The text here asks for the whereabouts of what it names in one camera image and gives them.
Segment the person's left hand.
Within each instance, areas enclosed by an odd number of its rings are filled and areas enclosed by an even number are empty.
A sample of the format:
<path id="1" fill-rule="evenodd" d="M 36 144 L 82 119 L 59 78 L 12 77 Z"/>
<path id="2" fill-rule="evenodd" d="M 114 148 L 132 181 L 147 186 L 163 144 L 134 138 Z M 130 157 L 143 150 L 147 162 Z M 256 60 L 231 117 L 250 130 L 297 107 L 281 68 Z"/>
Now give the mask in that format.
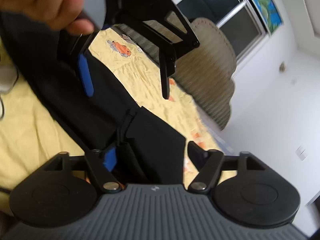
<path id="1" fill-rule="evenodd" d="M 84 0 L 1 0 L 1 11 L 23 14 L 52 30 L 66 29 L 78 36 L 94 31 L 89 20 L 78 19 L 83 5 Z"/>

